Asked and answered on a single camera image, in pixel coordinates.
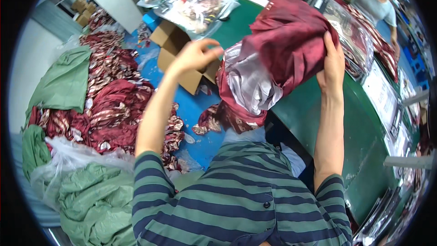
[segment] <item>box flap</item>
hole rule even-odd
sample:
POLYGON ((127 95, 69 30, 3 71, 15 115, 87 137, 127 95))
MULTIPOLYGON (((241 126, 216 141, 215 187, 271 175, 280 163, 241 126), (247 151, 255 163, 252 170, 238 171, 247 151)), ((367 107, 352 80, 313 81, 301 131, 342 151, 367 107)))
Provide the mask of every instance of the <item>box flap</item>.
POLYGON ((150 40, 154 41, 158 46, 163 46, 175 28, 176 25, 172 22, 163 20, 150 36, 150 40))
POLYGON ((214 60, 208 65, 205 72, 203 73, 203 76, 205 76, 206 79, 210 80, 214 84, 216 84, 216 73, 220 68, 220 63, 221 61, 219 59, 214 60))

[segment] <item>red fabric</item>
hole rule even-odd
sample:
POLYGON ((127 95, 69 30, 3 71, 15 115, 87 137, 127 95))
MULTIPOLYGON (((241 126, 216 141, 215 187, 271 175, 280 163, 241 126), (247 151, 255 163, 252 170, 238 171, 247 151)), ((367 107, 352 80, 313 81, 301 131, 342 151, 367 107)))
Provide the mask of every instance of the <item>red fabric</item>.
MULTIPOLYGON (((301 0, 270 1, 250 29, 252 34, 242 41, 240 59, 258 52, 261 63, 282 88, 284 96, 322 70, 326 31, 331 32, 334 44, 339 43, 337 32, 326 18, 301 0)), ((236 103, 226 79, 226 51, 217 72, 222 101, 215 117, 225 129, 232 127, 240 134, 264 125, 267 112, 262 110, 260 115, 250 114, 236 103)))

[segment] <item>green workbench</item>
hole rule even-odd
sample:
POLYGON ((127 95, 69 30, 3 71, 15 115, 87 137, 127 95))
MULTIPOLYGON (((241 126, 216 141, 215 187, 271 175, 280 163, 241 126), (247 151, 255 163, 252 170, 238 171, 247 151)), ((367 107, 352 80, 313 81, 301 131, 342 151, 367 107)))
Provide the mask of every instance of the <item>green workbench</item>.
MULTIPOLYGON (((238 1, 241 6, 233 10, 230 19, 224 21, 212 35, 225 49, 251 34, 249 24, 262 10, 261 6, 248 0, 238 1)), ((363 88, 345 75, 343 90, 345 199, 351 205, 352 215, 361 224, 376 199, 384 194, 387 187, 395 187, 397 181, 393 169, 382 164, 388 155, 384 144, 385 132, 363 88)), ((320 89, 313 77, 283 97, 271 110, 309 154, 314 154, 320 107, 320 89)))

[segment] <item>printed fabric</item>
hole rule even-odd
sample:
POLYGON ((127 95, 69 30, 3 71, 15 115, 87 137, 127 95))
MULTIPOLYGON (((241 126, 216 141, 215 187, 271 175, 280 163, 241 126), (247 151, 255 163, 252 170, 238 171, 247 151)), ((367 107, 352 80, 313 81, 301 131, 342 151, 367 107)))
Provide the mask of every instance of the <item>printed fabric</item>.
MULTIPOLYGON (((338 34, 328 20, 301 0, 270 1, 250 25, 250 29, 252 34, 244 37, 241 42, 238 61, 244 61, 256 54, 257 61, 267 70, 273 85, 282 92, 280 96, 288 95, 298 85, 323 69, 326 56, 323 36, 326 31, 331 32, 334 44, 339 43, 338 34)), ((245 94, 236 95, 229 86, 226 61, 231 55, 230 52, 238 45, 230 47, 224 53, 216 75, 222 101, 217 106, 217 113, 210 114, 210 117, 219 120, 225 129, 232 127, 240 134, 263 126, 267 111, 251 113, 236 101, 238 95, 245 94)), ((241 89, 253 86, 241 85, 241 89)), ((274 105, 271 103, 274 99, 269 101, 267 109, 274 105)))
POLYGON ((395 58, 395 49, 381 36, 374 25, 366 19, 366 17, 360 13, 356 8, 346 4, 343 0, 334 0, 342 5, 358 22, 363 25, 367 32, 371 35, 374 45, 374 55, 381 61, 385 70, 389 73, 390 77, 395 83, 398 82, 398 61, 399 58, 395 58))

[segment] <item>green and navy striped shirt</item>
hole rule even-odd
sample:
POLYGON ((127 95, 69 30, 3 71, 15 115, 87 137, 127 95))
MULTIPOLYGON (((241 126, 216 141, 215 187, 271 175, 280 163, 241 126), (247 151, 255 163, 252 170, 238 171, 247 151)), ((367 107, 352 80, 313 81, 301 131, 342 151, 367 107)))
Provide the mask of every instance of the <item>green and navy striped shirt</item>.
POLYGON ((205 174, 175 193, 159 154, 135 162, 132 224, 138 245, 350 245, 343 179, 315 195, 267 143, 221 146, 205 174))

